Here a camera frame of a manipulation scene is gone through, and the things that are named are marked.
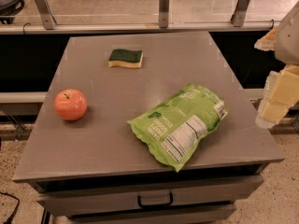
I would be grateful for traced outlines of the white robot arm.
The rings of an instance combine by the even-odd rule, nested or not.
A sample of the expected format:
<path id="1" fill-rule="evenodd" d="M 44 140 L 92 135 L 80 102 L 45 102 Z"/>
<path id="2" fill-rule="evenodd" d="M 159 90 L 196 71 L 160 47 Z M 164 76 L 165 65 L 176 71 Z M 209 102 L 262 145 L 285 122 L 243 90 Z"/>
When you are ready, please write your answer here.
<path id="1" fill-rule="evenodd" d="M 270 129 L 299 102 L 299 1 L 278 27 L 257 40 L 254 48 L 272 50 L 275 58 L 285 63 L 281 71 L 269 73 L 255 120 L 260 128 Z"/>

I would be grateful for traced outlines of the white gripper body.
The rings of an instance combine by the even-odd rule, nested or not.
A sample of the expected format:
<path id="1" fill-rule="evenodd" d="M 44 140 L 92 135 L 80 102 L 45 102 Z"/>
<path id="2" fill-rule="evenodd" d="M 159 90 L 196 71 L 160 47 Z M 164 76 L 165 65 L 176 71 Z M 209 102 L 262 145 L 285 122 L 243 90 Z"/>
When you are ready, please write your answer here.
<path id="1" fill-rule="evenodd" d="M 262 51 L 274 51 L 278 28 L 274 27 L 254 44 L 254 48 Z"/>

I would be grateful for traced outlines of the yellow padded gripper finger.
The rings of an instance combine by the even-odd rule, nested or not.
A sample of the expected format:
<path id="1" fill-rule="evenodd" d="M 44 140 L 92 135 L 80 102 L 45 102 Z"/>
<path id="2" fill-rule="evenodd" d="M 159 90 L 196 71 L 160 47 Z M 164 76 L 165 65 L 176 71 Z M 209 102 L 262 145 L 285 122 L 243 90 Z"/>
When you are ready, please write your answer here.
<path id="1" fill-rule="evenodd" d="M 279 124 L 299 102 L 299 66 L 287 64 L 280 72 L 271 71 L 263 89 L 256 124 L 270 129 Z"/>

